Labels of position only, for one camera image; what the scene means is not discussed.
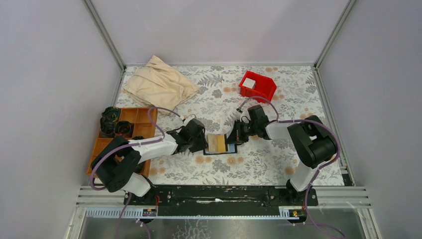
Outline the orange credit card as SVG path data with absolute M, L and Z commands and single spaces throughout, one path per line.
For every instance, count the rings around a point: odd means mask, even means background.
M 223 153 L 226 151 L 225 134 L 208 134 L 208 152 Z

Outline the black leather card holder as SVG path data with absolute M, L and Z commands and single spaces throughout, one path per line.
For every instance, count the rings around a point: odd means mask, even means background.
M 204 155 L 236 154 L 236 144 L 228 144 L 226 134 L 207 134 L 208 146 L 203 150 Z

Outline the stack of credit cards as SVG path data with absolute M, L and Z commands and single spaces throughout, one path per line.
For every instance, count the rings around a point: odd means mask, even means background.
M 249 89 L 254 89 L 256 86 L 256 81 L 250 78 L 245 78 L 242 86 Z

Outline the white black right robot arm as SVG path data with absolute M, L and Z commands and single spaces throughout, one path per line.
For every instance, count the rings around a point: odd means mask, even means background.
M 315 180 L 317 171 L 341 151 L 338 137 L 320 119 L 269 120 L 261 105 L 248 110 L 246 121 L 237 119 L 228 135 L 228 144 L 243 144 L 251 136 L 265 140 L 290 140 L 299 157 L 296 173 L 288 180 L 285 192 L 288 203 L 298 205 L 305 199 L 305 190 Z

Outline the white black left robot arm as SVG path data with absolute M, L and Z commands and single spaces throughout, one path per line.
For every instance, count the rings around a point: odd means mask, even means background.
M 135 172 L 139 164 L 187 150 L 191 153 L 202 151 L 207 146 L 205 126 L 198 119 L 191 119 L 180 129 L 168 131 L 161 137 L 127 140 L 117 136 L 92 161 L 90 180 L 97 177 L 103 190 L 110 193 L 126 191 L 147 205 L 154 200 L 154 192 L 147 178 Z

